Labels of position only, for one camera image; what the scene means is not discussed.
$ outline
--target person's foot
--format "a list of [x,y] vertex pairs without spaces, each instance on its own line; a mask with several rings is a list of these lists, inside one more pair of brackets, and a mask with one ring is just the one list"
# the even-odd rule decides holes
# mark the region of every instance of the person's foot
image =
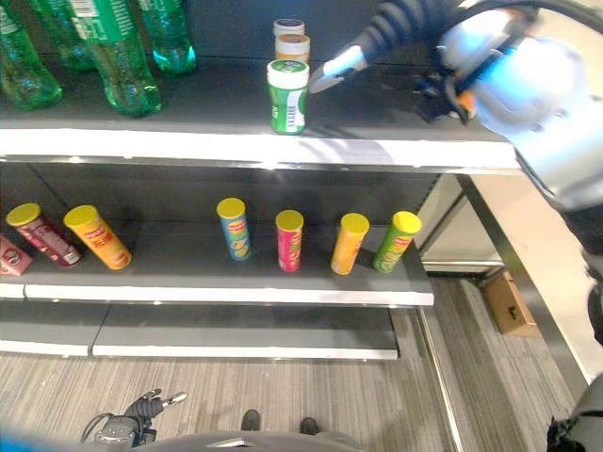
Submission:
[[300,433],[304,435],[316,435],[319,433],[317,421],[312,417],[304,417],[300,422]]
[[243,422],[241,422],[241,430],[243,431],[252,431],[260,429],[260,413],[256,410],[247,410],[245,415],[243,415]]

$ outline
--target cardboard box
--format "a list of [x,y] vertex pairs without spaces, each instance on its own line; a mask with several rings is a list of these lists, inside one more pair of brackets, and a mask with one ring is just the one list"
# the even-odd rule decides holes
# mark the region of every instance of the cardboard box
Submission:
[[502,334],[542,337],[509,272],[503,271],[486,284],[483,294]]

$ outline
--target bottom shelf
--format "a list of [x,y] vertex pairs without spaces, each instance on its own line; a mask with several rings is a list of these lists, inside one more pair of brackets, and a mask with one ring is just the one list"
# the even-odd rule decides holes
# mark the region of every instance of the bottom shelf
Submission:
[[0,351],[59,355],[396,360],[389,310],[6,302]]

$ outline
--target orange chip can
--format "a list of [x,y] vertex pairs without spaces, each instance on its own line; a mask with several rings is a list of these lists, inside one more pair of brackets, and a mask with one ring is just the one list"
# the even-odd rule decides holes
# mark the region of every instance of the orange chip can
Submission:
[[63,222],[111,270],[121,270],[132,262],[130,251],[93,205],[75,207],[67,213]]

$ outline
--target robotic arm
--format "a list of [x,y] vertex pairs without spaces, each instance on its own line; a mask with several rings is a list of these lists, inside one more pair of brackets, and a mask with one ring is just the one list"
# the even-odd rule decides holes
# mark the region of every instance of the robotic arm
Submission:
[[391,0],[362,34],[310,78],[310,92],[336,85],[396,46],[427,42],[435,73],[418,83],[418,113],[427,121],[467,111],[515,147],[523,171],[562,215],[584,248],[596,286],[589,316],[603,345],[603,100],[586,88],[578,53],[554,40],[530,37],[537,8],[551,9],[603,35],[596,11],[563,0]]

